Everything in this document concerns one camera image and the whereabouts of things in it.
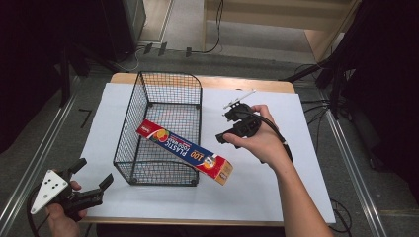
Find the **cable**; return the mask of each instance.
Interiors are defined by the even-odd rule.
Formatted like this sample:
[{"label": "cable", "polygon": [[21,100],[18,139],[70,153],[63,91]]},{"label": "cable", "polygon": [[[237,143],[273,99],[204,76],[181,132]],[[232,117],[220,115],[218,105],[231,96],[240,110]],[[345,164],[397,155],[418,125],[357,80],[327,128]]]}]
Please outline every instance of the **cable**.
[{"label": "cable", "polygon": [[237,112],[238,114],[242,113],[245,115],[249,115],[251,117],[254,117],[256,119],[261,120],[262,122],[264,122],[268,127],[271,128],[271,130],[274,131],[274,133],[278,136],[278,138],[280,139],[281,143],[283,143],[284,149],[286,150],[289,158],[291,159],[291,161],[293,162],[293,155],[291,154],[291,150],[290,147],[288,146],[287,141],[284,139],[284,137],[280,134],[280,131],[278,130],[278,128],[274,125],[273,122],[271,122],[269,119],[263,117],[263,116],[259,116],[250,112],[245,112],[245,111],[240,111]]},{"label": "cable", "polygon": [[[333,212],[338,216],[338,218],[342,221],[342,224],[345,228],[345,230],[338,230],[335,229],[331,226],[329,226],[330,229],[332,229],[333,231],[336,231],[338,233],[348,233],[348,236],[352,237],[352,233],[351,233],[351,228],[352,228],[352,216],[349,213],[348,209],[339,201],[337,201],[336,199],[330,198],[330,200],[332,202],[334,202],[336,204],[336,208],[333,208]],[[349,217],[349,224],[345,221],[344,217],[342,216],[342,214],[339,212],[338,207],[342,207],[345,212],[348,214]]]},{"label": "cable", "polygon": [[313,103],[330,103],[330,100],[317,100],[317,101],[301,101],[302,104],[313,104]]},{"label": "cable", "polygon": [[302,64],[300,66],[298,66],[294,71],[293,71],[293,75],[296,75],[296,72],[303,66],[314,66],[315,64]]},{"label": "cable", "polygon": [[41,185],[42,185],[42,183],[39,183],[37,186],[35,186],[34,189],[31,190],[31,193],[29,194],[28,199],[27,199],[28,222],[29,222],[29,226],[31,227],[32,233],[34,234],[35,237],[40,237],[40,235],[38,234],[39,229],[35,227],[34,219],[31,215],[31,204],[33,202],[35,194],[40,190]]},{"label": "cable", "polygon": [[221,25],[221,17],[222,17],[222,10],[224,8],[224,0],[220,0],[219,1],[219,5],[218,5],[218,10],[216,11],[216,17],[215,17],[215,23],[216,23],[216,28],[217,28],[217,32],[218,32],[218,39],[216,40],[215,45],[213,46],[212,49],[207,50],[207,51],[192,51],[195,53],[209,53],[212,52],[219,44],[219,38],[220,38],[220,25]]},{"label": "cable", "polygon": [[135,54],[134,54],[134,56],[135,56],[135,62],[136,62],[136,65],[135,65],[135,67],[134,67],[134,68],[132,68],[132,69],[127,69],[127,68],[124,68],[124,67],[122,67],[121,65],[119,65],[119,64],[117,64],[117,63],[115,63],[115,65],[117,65],[117,67],[119,67],[120,69],[124,70],[125,72],[130,72],[130,71],[135,70],[135,69],[139,66],[139,60],[138,60],[138,56],[137,56],[137,54],[138,54],[141,50],[143,50],[143,49],[145,49],[145,46],[143,46],[143,47],[141,47],[141,48],[138,48],[138,49],[136,50]]},{"label": "cable", "polygon": [[42,223],[37,228],[37,233],[40,231],[41,227],[46,223],[46,221],[49,219],[49,214],[46,216],[46,218],[42,221]]},{"label": "cable", "polygon": [[330,105],[330,104],[321,105],[321,106],[315,106],[315,107],[312,107],[312,108],[310,108],[310,109],[305,110],[305,111],[304,111],[304,113],[307,113],[307,112],[313,111],[313,110],[318,109],[318,108],[324,108],[324,107],[328,108],[328,107],[329,107],[329,105]]},{"label": "cable", "polygon": [[317,136],[316,136],[316,143],[315,143],[315,153],[318,152],[318,140],[319,140],[319,134],[320,134],[320,125],[321,125],[321,119],[323,119],[323,116],[327,113],[329,109],[324,109],[323,113],[320,116],[320,119],[318,120],[318,126],[317,126]]},{"label": "cable", "polygon": [[310,121],[307,122],[307,125],[310,125],[312,122],[315,122],[316,120],[320,119],[320,116],[325,113],[325,111],[329,110],[329,108],[324,108],[323,110],[321,110],[320,112],[318,112],[317,114],[315,114],[313,116],[313,118],[311,118]]}]

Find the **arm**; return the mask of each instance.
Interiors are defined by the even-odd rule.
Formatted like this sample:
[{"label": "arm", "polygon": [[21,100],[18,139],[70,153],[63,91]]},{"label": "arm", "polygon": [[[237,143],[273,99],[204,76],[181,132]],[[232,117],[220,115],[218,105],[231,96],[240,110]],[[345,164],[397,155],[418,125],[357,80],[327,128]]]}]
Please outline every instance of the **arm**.
[{"label": "arm", "polygon": [[[253,111],[274,122],[268,107],[253,106]],[[264,123],[252,137],[225,134],[227,142],[249,150],[275,172],[281,194],[287,236],[332,236],[309,196],[287,152],[277,135]]]},{"label": "arm", "polygon": [[[81,186],[75,182],[71,182],[71,187],[74,190],[80,190]],[[46,213],[49,214],[48,225],[53,237],[78,237],[80,236],[80,228],[74,220],[68,218],[64,214],[64,209],[61,205],[54,203],[46,208]],[[85,217],[87,210],[79,212],[80,217]]]}]

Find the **person's left hand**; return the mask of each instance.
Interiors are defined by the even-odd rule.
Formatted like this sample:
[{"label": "person's left hand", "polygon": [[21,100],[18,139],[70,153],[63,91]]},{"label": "person's left hand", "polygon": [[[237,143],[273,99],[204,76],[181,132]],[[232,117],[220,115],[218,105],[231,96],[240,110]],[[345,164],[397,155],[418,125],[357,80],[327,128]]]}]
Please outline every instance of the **person's left hand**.
[{"label": "person's left hand", "polygon": [[[81,190],[81,186],[71,181],[73,190]],[[48,225],[53,237],[77,237],[80,236],[80,228],[78,224],[71,218],[67,217],[64,209],[60,204],[53,203],[46,208],[49,214]],[[87,215],[87,210],[79,211],[81,218]]]}]

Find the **black wire basket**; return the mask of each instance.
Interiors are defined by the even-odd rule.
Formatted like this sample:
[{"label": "black wire basket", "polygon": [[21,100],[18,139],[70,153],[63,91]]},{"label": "black wire basket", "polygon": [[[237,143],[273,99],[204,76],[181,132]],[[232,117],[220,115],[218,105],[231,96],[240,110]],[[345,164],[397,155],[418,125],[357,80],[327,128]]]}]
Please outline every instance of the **black wire basket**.
[{"label": "black wire basket", "polygon": [[139,72],[133,85],[114,165],[131,185],[196,186],[199,172],[141,137],[144,119],[200,144],[203,92],[193,75]]}]

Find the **white triangular marker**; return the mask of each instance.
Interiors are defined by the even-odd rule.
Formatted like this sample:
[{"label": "white triangular marker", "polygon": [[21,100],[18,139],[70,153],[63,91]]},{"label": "white triangular marker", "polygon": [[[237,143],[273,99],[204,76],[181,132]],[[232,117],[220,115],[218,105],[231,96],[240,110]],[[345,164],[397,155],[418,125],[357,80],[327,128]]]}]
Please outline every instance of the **white triangular marker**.
[{"label": "white triangular marker", "polygon": [[67,186],[68,183],[55,172],[52,170],[46,171],[37,198],[32,205],[31,214],[36,214],[40,211]]}]

